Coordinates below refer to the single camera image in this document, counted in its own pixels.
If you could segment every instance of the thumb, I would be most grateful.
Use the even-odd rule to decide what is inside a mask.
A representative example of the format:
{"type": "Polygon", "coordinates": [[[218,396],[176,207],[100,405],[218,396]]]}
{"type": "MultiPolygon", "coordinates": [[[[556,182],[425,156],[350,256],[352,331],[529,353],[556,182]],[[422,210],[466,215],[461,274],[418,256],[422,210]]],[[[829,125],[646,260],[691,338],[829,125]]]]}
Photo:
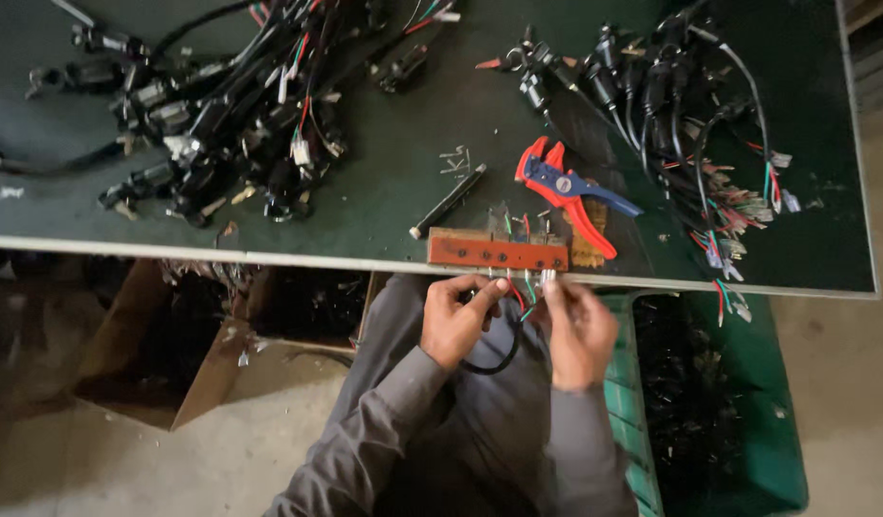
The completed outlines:
{"type": "Polygon", "coordinates": [[[480,319],[486,317],[486,313],[489,309],[492,308],[493,305],[498,303],[499,299],[502,298],[502,295],[505,294],[505,291],[508,289],[508,281],[504,278],[500,278],[496,281],[491,281],[485,287],[483,287],[480,292],[470,300],[470,303],[465,305],[463,308],[469,310],[471,312],[476,313],[476,316],[480,319]]]}
{"type": "Polygon", "coordinates": [[[566,307],[565,290],[557,280],[543,284],[543,296],[547,300],[547,309],[554,325],[562,325],[569,321],[569,310],[566,307]]]}

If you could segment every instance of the concrete floor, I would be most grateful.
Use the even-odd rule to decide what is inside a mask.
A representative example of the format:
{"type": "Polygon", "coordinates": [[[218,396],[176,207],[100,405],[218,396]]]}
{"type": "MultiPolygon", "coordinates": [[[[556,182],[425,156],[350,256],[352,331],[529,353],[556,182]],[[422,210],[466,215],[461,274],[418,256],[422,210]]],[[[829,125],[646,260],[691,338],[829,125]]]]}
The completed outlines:
{"type": "MultiPolygon", "coordinates": [[[[883,288],[883,112],[863,121],[883,288]]],[[[809,515],[883,515],[883,300],[774,301],[809,515]]],[[[319,435],[345,369],[267,348],[228,404],[174,433],[90,405],[0,427],[0,517],[259,515],[319,435]]]]}

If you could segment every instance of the green workbench surface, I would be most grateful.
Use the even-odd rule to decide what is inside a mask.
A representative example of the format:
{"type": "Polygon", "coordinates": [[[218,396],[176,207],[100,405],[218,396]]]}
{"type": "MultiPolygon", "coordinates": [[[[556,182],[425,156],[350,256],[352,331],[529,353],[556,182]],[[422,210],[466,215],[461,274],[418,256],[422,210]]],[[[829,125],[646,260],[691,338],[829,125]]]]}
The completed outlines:
{"type": "MultiPolygon", "coordinates": [[[[745,291],[867,296],[877,289],[845,39],[834,2],[717,0],[725,11],[723,39],[757,77],[772,145],[795,156],[792,167],[782,171],[781,184],[806,207],[800,214],[780,216],[767,230],[747,233],[749,253],[737,264],[749,284],[745,291]]],[[[122,30],[157,41],[183,21],[224,3],[88,0],[80,5],[122,30]]],[[[412,4],[402,5],[408,15],[412,4]]],[[[407,230],[456,182],[438,173],[446,166],[439,154],[467,146],[474,165],[489,167],[463,206],[443,221],[445,226],[483,228],[487,209],[503,202],[513,214],[537,214],[546,207],[538,194],[512,180],[522,151],[546,134],[542,120],[517,91],[518,77],[474,71],[473,65],[509,48],[527,23],[559,52],[583,55],[594,48],[605,20],[644,35],[671,9],[658,0],[460,2],[461,22],[439,41],[415,89],[388,96],[368,84],[341,88],[340,109],[353,150],[313,193],[315,213],[306,221],[266,220],[260,197],[225,206],[205,230],[164,216],[163,202],[141,203],[137,222],[98,208],[98,194],[161,156],[147,152],[70,178],[0,175],[0,189],[24,189],[19,199],[0,200],[0,247],[429,270],[425,241],[412,240],[407,230]],[[229,241],[229,250],[214,249],[215,234],[229,221],[238,224],[239,235],[229,241]]],[[[82,59],[69,43],[72,22],[45,0],[0,0],[0,148],[11,157],[67,159],[117,134],[107,111],[109,99],[23,99],[33,67],[82,59]]],[[[196,31],[183,45],[196,53],[230,52],[242,48],[254,30],[249,15],[237,15],[196,31]]],[[[635,222],[610,214],[605,234],[618,258],[601,269],[575,268],[573,273],[591,282],[708,288],[696,266],[702,260],[698,249],[657,208],[658,193],[645,183],[634,157],[619,141],[611,141],[617,171],[627,172],[593,171],[593,178],[625,192],[646,214],[635,222]]],[[[762,166],[745,149],[719,137],[709,154],[717,163],[738,167],[738,184],[760,190],[762,166]]]]}

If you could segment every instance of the hand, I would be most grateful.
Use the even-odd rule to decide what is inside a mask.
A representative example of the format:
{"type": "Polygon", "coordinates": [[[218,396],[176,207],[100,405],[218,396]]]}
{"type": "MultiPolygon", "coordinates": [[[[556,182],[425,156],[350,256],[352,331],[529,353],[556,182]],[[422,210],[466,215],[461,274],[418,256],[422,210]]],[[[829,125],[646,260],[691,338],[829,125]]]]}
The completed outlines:
{"type": "Polygon", "coordinates": [[[543,294],[552,322],[553,386],[562,391],[584,391],[604,382],[617,340],[617,319],[581,285],[548,281],[543,294]]]}
{"type": "Polygon", "coordinates": [[[491,281],[481,275],[465,275],[436,281],[428,287],[422,343],[419,345],[442,368],[452,370],[470,353],[491,318],[500,317],[498,301],[508,289],[505,279],[491,281]],[[480,291],[464,305],[457,301],[461,292],[480,291]]]}

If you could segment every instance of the gray shirt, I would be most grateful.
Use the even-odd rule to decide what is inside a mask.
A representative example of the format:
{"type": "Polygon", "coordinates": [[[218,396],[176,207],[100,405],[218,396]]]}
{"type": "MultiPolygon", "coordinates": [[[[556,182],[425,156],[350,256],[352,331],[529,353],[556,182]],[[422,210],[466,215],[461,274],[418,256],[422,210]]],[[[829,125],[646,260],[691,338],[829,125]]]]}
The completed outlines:
{"type": "MultiPolygon", "coordinates": [[[[550,435],[541,461],[546,486],[527,493],[488,474],[492,469],[477,471],[462,460],[464,447],[457,441],[473,438],[464,433],[436,433],[434,439],[428,433],[411,443],[425,431],[449,376],[421,348],[409,351],[354,410],[326,427],[266,515],[637,514],[602,386],[584,393],[550,390],[550,435]]],[[[500,432],[519,433],[519,427],[500,432]]]]}

